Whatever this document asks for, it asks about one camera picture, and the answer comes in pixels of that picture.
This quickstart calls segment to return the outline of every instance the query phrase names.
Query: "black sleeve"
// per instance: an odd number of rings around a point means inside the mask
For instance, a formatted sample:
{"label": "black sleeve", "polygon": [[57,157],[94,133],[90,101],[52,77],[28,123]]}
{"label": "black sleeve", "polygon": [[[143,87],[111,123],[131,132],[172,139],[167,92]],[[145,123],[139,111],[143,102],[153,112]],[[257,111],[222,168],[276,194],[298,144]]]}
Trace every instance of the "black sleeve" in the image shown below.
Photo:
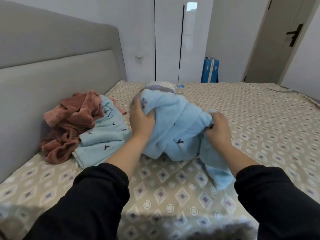
{"label": "black sleeve", "polygon": [[234,188],[240,203],[259,222],[258,239],[320,239],[320,204],[281,168],[244,168]]}
{"label": "black sleeve", "polygon": [[24,239],[116,239],[129,180],[102,163],[84,169],[58,203],[43,213]]}

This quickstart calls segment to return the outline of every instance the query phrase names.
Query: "beige bedsheet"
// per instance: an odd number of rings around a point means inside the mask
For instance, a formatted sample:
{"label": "beige bedsheet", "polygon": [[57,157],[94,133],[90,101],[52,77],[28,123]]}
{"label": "beige bedsheet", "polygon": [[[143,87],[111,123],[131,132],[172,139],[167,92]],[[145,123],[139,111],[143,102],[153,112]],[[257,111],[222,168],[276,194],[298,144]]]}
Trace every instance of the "beige bedsheet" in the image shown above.
{"label": "beige bedsheet", "polygon": [[[106,95],[129,110],[143,85],[120,81]],[[224,113],[235,147],[262,165],[281,167],[320,202],[320,109],[315,102],[275,84],[186,84],[181,94],[204,110]],[[129,125],[129,115],[124,118]],[[74,159],[48,165],[35,155],[0,185],[0,229],[21,239],[80,171]],[[129,189],[119,239],[184,239],[212,232],[223,239],[235,231],[240,239],[254,239],[257,223],[238,202],[233,185],[218,191],[198,160],[142,155]]]}

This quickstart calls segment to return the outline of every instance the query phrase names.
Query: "person's left hand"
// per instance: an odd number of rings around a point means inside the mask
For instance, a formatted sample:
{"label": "person's left hand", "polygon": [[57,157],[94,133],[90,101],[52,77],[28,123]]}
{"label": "person's left hand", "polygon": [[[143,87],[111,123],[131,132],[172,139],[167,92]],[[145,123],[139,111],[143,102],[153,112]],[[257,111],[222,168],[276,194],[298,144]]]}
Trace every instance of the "person's left hand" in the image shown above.
{"label": "person's left hand", "polygon": [[132,130],[132,138],[139,138],[139,140],[148,142],[155,125],[154,109],[151,110],[148,115],[145,115],[141,108],[140,99],[135,99],[130,111],[129,121]]}

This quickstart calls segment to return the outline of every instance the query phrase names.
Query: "blue suitcase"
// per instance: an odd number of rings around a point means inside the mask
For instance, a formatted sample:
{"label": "blue suitcase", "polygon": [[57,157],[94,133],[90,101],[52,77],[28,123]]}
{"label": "blue suitcase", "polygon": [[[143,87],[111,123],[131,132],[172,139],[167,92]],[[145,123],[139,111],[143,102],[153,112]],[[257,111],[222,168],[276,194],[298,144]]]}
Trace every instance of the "blue suitcase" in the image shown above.
{"label": "blue suitcase", "polygon": [[217,83],[219,60],[205,58],[201,76],[202,83]]}

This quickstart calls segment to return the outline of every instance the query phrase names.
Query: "hand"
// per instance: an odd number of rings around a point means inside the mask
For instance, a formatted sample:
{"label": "hand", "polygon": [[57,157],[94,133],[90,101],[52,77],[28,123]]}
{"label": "hand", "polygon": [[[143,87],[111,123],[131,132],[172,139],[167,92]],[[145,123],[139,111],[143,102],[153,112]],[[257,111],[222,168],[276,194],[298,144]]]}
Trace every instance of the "hand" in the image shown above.
{"label": "hand", "polygon": [[140,99],[137,98],[133,101],[129,121],[132,129],[132,138],[139,138],[139,140],[147,143],[155,125],[154,109],[148,115],[145,115],[141,108]]}
{"label": "hand", "polygon": [[231,144],[231,132],[226,117],[220,113],[210,113],[214,125],[212,128],[207,128],[205,133],[208,140],[220,154],[227,150]]}

